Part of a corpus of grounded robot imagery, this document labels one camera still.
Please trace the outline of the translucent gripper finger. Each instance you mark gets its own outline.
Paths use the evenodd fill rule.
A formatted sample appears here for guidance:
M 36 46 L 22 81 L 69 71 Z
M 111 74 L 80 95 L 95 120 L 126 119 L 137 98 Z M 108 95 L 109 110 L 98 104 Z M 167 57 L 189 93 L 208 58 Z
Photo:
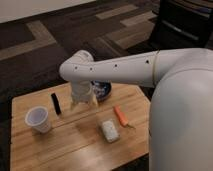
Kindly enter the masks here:
M 78 105 L 78 102 L 71 101 L 71 103 L 70 103 L 70 109 L 73 110 L 77 105 Z
M 90 101 L 90 105 L 91 105 L 91 106 L 95 106 L 95 107 L 98 107 L 98 106 L 99 106 L 98 101 L 97 101 L 97 98 L 96 98 L 95 95 L 92 96 L 91 101 Z

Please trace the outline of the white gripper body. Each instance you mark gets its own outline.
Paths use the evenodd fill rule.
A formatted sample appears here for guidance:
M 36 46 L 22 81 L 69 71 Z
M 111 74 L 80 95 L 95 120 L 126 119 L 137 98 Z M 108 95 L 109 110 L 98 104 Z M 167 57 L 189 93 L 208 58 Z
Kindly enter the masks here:
M 90 82 L 71 83 L 71 96 L 75 103 L 89 103 L 93 99 L 93 90 Z

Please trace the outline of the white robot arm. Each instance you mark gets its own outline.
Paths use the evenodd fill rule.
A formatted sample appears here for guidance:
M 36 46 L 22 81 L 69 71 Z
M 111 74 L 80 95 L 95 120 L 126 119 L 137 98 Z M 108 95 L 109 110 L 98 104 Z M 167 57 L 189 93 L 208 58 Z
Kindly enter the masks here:
M 93 81 L 152 87 L 150 171 L 213 171 L 213 50 L 156 50 L 96 61 L 79 50 L 59 67 L 72 101 L 92 98 Z

